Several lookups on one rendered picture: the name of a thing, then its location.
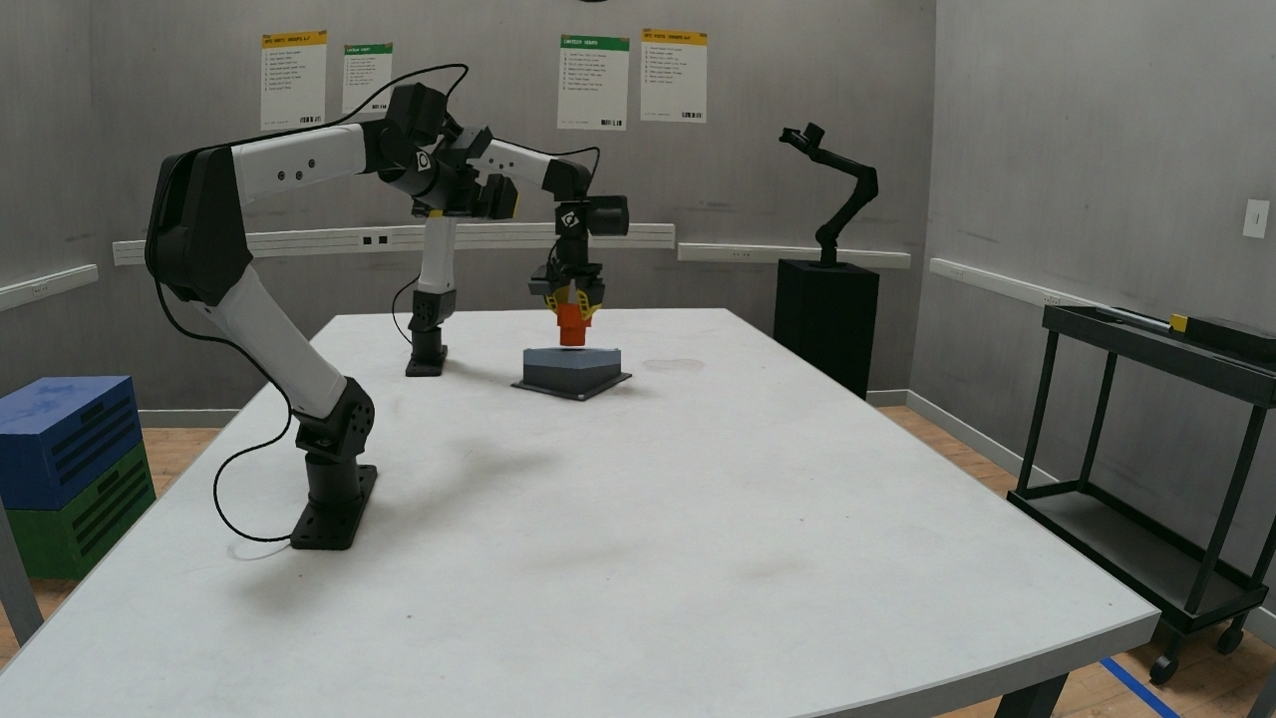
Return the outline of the light blue flat plate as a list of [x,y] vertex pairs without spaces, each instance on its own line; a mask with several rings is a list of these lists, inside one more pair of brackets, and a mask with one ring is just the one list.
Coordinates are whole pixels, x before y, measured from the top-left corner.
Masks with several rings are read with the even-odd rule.
[[621,363],[621,349],[573,346],[538,347],[538,349],[523,349],[523,363],[551,365],[551,367],[561,369],[591,369],[598,367],[598,365]]

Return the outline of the orange-red peg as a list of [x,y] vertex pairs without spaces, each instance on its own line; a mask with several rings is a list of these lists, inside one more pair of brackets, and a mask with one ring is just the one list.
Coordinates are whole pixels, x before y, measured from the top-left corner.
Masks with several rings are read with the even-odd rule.
[[582,321],[578,304],[558,304],[559,346],[586,346],[586,326],[591,323],[592,315]]

